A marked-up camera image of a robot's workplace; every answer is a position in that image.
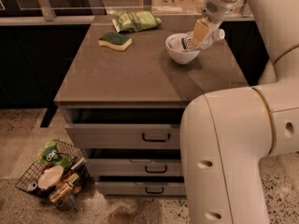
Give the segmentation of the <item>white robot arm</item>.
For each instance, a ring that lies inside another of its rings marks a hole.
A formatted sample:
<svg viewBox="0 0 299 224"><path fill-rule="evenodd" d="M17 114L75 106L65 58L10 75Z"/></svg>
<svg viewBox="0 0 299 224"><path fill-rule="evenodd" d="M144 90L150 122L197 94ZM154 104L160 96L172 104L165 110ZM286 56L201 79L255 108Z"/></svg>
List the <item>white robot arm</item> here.
<svg viewBox="0 0 299 224"><path fill-rule="evenodd" d="M238 0L204 0L200 45ZM180 153L192 224L269 224L259 161L298 149L299 0L248 0L276 80L191 101Z"/></svg>

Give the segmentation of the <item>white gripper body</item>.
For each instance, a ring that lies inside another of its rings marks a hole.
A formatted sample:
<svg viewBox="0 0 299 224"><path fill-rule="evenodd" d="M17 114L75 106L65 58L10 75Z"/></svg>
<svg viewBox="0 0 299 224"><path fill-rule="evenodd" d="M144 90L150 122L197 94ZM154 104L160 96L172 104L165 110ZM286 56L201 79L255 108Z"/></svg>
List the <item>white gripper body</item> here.
<svg viewBox="0 0 299 224"><path fill-rule="evenodd" d="M208 38L219 29L222 22L233 12L238 0L204 0L201 10L206 24L210 28Z"/></svg>

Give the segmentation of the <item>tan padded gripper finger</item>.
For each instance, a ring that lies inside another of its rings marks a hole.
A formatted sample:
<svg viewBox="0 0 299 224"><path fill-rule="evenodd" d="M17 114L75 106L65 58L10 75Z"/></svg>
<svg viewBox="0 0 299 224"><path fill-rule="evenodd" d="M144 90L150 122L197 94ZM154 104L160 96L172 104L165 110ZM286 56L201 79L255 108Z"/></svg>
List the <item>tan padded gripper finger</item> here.
<svg viewBox="0 0 299 224"><path fill-rule="evenodd" d="M192 32L192 45L198 48L210 33L210 28L204 20L198 20Z"/></svg>

